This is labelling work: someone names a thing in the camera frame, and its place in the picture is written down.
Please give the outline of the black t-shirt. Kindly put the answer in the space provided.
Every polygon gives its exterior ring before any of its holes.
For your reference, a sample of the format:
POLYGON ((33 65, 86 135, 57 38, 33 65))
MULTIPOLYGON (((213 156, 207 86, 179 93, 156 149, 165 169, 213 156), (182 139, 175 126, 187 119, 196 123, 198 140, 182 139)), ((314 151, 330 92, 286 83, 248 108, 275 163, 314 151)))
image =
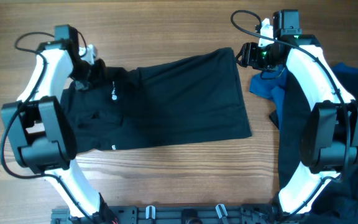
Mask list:
POLYGON ((251 136, 234 52, 226 47, 127 71, 109 67, 94 88, 63 91, 79 152, 251 136))

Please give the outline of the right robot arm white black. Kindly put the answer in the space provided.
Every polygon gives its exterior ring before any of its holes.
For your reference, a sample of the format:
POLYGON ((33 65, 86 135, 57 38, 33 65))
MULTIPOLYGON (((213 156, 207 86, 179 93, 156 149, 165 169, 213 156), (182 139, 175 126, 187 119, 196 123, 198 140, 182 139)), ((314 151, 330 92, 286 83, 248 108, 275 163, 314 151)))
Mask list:
POLYGON ((295 77, 310 111, 298 138, 300 162, 278 192, 283 220, 308 213, 330 183, 344 182, 358 164, 358 104, 329 68, 318 40, 304 35, 299 20, 270 25, 261 20, 236 59, 262 72, 287 69, 295 77))

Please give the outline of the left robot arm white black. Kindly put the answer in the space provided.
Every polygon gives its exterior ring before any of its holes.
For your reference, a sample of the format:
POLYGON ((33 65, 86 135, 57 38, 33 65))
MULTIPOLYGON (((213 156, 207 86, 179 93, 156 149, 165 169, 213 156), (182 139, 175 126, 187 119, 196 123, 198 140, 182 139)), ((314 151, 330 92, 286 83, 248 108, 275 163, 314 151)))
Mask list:
POLYGON ((18 165, 32 171, 30 179, 45 179, 64 199, 69 221, 106 222, 112 212, 75 159, 75 135, 60 105, 66 80, 89 71, 94 53, 90 47, 80 48, 75 40, 59 39, 41 43, 34 54, 36 66, 25 90, 1 108, 3 169, 23 178, 6 164, 4 146, 9 142, 18 165))

